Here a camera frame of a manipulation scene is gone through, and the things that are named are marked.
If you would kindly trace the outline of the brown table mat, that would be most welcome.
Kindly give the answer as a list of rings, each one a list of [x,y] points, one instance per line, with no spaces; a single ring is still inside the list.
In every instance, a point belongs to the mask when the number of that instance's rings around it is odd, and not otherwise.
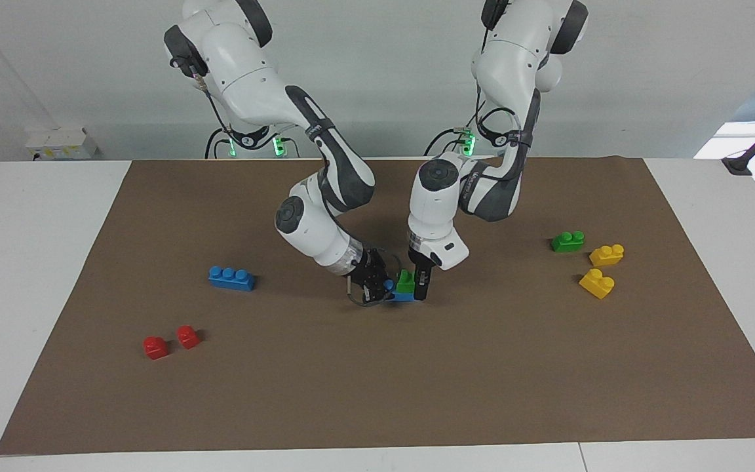
[[[530,159],[512,217],[459,215],[470,256],[424,302],[372,308],[275,230],[318,167],[131,164],[0,454],[755,437],[755,352],[641,159]],[[579,280],[614,244],[599,300]]]

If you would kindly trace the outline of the yellow two-stud toy block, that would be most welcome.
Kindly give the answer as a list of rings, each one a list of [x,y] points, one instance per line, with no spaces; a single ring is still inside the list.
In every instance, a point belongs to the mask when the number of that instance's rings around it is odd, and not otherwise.
[[[591,251],[589,260],[594,267],[606,267],[617,265],[625,255],[623,245],[603,245]]]
[[[605,276],[600,269],[594,267],[582,276],[579,280],[579,286],[595,298],[603,300],[616,287],[616,281],[610,276]]]

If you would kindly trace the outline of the white wall socket box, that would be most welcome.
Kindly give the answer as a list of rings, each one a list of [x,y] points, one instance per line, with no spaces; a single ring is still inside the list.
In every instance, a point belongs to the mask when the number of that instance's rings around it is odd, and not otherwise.
[[[40,159],[95,159],[100,150],[97,143],[84,128],[60,128],[50,131],[31,132],[25,149],[34,161]]]

